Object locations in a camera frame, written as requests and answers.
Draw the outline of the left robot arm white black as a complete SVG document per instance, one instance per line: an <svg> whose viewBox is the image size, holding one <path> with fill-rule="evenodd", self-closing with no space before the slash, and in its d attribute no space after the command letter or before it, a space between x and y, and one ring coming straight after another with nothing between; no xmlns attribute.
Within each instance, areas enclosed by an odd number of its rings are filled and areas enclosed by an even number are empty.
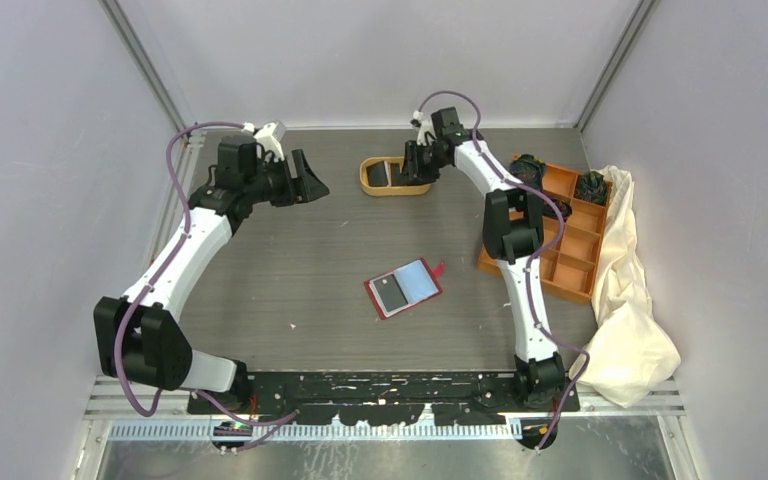
<svg viewBox="0 0 768 480"><path fill-rule="evenodd" d="M176 234L143 276L103 297L93 320L104 374L162 390L206 390L229 413L245 409L251 385L239 361L195 350L179 326L183 307L213 257L255 205L309 203L328 195L303 150L282 158L262 134L224 137L212 180L196 189Z"/></svg>

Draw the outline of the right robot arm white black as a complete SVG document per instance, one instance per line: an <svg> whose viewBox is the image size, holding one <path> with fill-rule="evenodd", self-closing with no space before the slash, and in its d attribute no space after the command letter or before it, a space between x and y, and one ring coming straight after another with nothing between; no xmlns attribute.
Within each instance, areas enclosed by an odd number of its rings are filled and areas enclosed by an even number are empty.
<svg viewBox="0 0 768 480"><path fill-rule="evenodd" d="M567 381L548 325L540 278L547 197L508 172L478 132L461 123L455 108L431 115L415 111L411 124L417 137L405 145L408 183L433 183L442 168L453 166L484 197L483 248L502 274L514 319L512 389L522 407L540 410L564 391Z"/></svg>

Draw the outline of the orange oval card tray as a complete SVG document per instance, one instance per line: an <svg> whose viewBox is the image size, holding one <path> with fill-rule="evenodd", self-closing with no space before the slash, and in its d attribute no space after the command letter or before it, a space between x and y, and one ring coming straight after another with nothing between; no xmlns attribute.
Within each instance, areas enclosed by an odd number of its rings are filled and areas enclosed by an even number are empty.
<svg viewBox="0 0 768 480"><path fill-rule="evenodd" d="M403 158L396 156L369 157L359 167L359 181L362 190L372 197L420 196L431 190L431 185L390 186L390 163L403 166Z"/></svg>

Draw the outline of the black credit card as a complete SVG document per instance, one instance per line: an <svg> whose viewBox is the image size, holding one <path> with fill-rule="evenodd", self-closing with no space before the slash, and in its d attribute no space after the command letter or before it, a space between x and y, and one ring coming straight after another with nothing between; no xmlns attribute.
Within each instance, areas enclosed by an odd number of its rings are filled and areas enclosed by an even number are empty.
<svg viewBox="0 0 768 480"><path fill-rule="evenodd" d="M408 304L407 298L394 274L384 276L374 282L380 298L382 310L390 315Z"/></svg>

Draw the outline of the red card holder wallet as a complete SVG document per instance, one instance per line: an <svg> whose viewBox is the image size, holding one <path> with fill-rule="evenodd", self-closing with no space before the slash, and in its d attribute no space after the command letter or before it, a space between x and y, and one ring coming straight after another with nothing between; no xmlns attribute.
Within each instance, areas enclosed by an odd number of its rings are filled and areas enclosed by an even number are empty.
<svg viewBox="0 0 768 480"><path fill-rule="evenodd" d="M379 320L387 320L406 310L412 309L421 303L442 294L443 289L439 277L445 273L446 262L441 260L436 265L429 264L424 258L415 259L400 267L377 275L364 283L364 288ZM394 274L404 292L408 304L388 315L382 310L380 298L374 282L384 276Z"/></svg>

